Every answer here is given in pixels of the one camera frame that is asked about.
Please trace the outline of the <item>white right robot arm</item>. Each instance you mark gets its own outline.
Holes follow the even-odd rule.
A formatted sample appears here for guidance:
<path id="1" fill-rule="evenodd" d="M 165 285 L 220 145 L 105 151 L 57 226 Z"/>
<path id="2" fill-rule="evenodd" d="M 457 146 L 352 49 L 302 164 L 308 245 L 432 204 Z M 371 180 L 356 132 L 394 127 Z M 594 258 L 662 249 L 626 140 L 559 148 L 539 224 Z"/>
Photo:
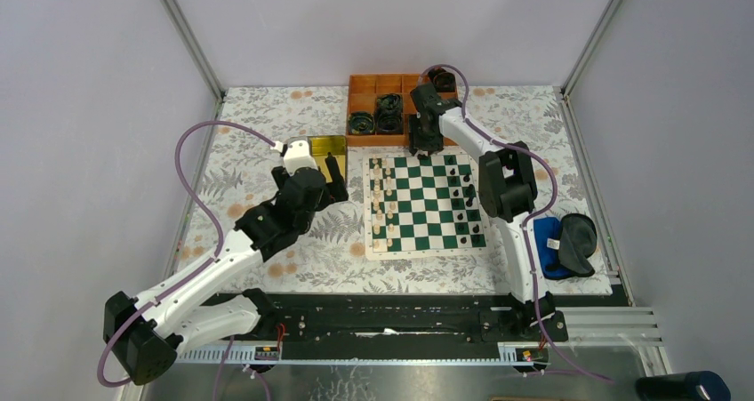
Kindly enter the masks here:
<path id="1" fill-rule="evenodd" d="M 409 118 L 412 152 L 438 151 L 448 139 L 477 163 L 477 199 L 500 231 L 515 299 L 509 326 L 519 339 L 534 339 L 550 312 L 541 310 L 548 289 L 531 224 L 538 189 L 528 147 L 504 142 L 468 116 L 459 100 L 442 98 L 431 83 L 417 85 L 410 97 L 417 111 Z"/>

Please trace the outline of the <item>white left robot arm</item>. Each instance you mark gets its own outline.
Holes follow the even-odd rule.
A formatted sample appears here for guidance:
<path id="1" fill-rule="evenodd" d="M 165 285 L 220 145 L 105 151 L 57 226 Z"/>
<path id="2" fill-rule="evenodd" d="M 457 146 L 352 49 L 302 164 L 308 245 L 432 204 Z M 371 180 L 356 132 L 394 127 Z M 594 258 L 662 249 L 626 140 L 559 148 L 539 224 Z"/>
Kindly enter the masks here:
<path id="1" fill-rule="evenodd" d="M 315 214 L 348 200 L 341 152 L 318 153 L 310 140 L 279 146 L 282 165 L 272 169 L 276 194 L 247 210 L 210 251 L 165 281 L 133 297 L 113 294 L 104 306 L 101 360 L 113 355 L 125 382 L 145 385 L 184 352 L 229 336 L 268 338 L 274 307 L 253 289 L 223 303 L 206 301 L 231 279 L 261 265 L 306 234 Z"/>

